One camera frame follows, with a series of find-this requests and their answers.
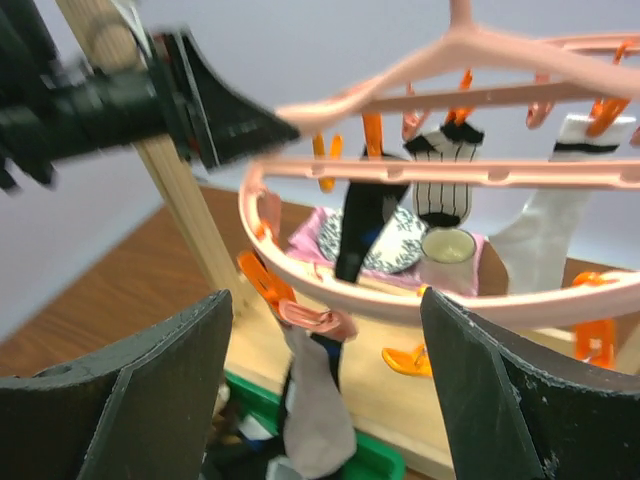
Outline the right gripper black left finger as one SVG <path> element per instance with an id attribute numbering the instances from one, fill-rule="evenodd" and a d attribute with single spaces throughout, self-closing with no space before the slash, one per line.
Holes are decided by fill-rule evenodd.
<path id="1" fill-rule="evenodd" d="M 221 290 L 90 354 L 2 378 L 2 478 L 198 478 L 232 319 Z"/>

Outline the pink round clip hanger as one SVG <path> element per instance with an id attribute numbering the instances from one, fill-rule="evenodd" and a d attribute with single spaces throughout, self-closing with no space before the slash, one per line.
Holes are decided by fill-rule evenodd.
<path id="1" fill-rule="evenodd" d="M 342 96 L 318 103 L 282 107 L 278 113 L 303 133 L 314 134 L 345 117 L 365 112 L 394 112 L 413 108 L 480 107 L 566 102 L 597 97 L 635 100 L 639 72 L 605 61 L 631 33 L 591 34 L 528 39 L 487 30 L 473 21 L 471 5 L 450 5 L 448 31 L 433 44 L 399 61 L 385 72 Z M 544 83 L 392 97 L 391 88 L 469 68 L 533 71 L 547 76 Z M 330 307 L 380 319 L 411 321 L 417 301 L 362 289 L 314 274 L 289 259 L 276 243 L 280 209 L 263 182 L 267 174 L 307 178 L 336 177 L 386 183 L 433 181 L 484 187 L 569 187 L 635 190 L 639 163 L 589 163 L 504 160 L 477 163 L 418 163 L 361 160 L 314 160 L 263 155 L 249 166 L 238 193 L 243 228 L 264 263 L 298 292 Z M 516 296 L 461 298 L 460 304 L 504 326 L 547 327 L 636 312 L 639 276 L 623 272 L 602 287 L 576 287 Z"/>

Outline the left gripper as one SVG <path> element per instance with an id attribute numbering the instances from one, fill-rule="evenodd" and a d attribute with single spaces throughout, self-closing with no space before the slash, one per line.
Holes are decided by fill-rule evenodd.
<path id="1" fill-rule="evenodd" d="M 149 75 L 167 134 L 183 160 L 201 159 L 205 168 L 212 170 L 300 138 L 297 127 L 227 85 L 201 54 L 192 34 L 183 31 L 176 38 L 176 47 L 195 105 L 194 130 L 166 36 L 145 36 L 151 51 Z"/>

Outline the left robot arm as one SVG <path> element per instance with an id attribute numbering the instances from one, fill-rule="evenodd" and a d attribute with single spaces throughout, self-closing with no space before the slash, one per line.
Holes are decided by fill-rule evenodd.
<path id="1" fill-rule="evenodd" d="M 135 8 L 89 24 L 89 40 L 122 26 L 134 41 L 127 63 L 107 70 L 63 66 L 32 1 L 1 4 L 1 164 L 43 186 L 72 157 L 167 135 L 178 156 L 216 169 L 297 140 L 300 131 L 233 90 L 187 29 L 149 32 Z"/>

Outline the grey sock with red stripes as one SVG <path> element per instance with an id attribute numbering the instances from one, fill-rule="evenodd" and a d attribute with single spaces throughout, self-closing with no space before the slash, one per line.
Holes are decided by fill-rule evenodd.
<path id="1" fill-rule="evenodd" d="M 357 448 L 340 392 L 343 344 L 299 327 L 283 333 L 292 354 L 278 419 L 284 451 L 305 479 L 341 479 Z"/>

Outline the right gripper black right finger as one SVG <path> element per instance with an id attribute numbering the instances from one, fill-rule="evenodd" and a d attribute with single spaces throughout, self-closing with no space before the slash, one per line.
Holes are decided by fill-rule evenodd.
<path id="1" fill-rule="evenodd" d="M 424 337 L 458 479 L 636 479 L 639 379 L 427 289 Z"/>

